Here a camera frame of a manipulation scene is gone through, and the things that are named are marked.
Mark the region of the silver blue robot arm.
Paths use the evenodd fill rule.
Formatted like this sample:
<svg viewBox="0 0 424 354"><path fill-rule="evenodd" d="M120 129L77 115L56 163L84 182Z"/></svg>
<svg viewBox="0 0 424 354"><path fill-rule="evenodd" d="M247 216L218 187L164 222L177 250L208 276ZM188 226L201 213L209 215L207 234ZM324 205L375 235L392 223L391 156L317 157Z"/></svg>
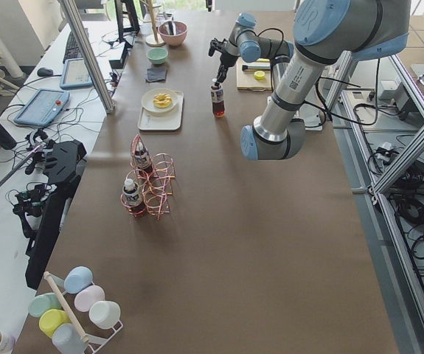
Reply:
<svg viewBox="0 0 424 354"><path fill-rule="evenodd" d="M210 55L221 53L217 83L239 58L267 58L282 70L274 75L275 89L263 114L242 128L242 154L249 160L296 155L305 140L305 124L295 114L325 66L344 51L356 61L401 52L408 39L410 9L410 1L305 1L296 12L292 42L259 37L255 17L239 14L229 37L210 43Z"/></svg>

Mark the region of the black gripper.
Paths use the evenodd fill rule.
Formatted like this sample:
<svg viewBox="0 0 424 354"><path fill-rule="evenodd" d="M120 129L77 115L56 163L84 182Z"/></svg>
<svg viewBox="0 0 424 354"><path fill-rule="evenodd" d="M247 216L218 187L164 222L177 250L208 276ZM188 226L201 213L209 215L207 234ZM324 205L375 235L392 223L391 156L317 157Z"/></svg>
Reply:
<svg viewBox="0 0 424 354"><path fill-rule="evenodd" d="M225 81L229 68L235 66L238 55L234 53L233 47L229 48L229 42L226 39L219 41L213 38L209 43L208 56L212 57L216 52L220 53L220 66L216 80L218 83Z"/></svg>

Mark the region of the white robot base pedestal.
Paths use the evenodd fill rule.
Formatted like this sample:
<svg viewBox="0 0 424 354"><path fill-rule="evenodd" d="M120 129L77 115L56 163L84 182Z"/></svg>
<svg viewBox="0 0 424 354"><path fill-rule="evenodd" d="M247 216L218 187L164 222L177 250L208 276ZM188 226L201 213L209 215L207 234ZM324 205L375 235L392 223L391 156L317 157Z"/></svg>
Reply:
<svg viewBox="0 0 424 354"><path fill-rule="evenodd" d="M319 113L320 109L317 104L305 100L295 117L304 121L307 131L321 131L323 127Z"/></svg>

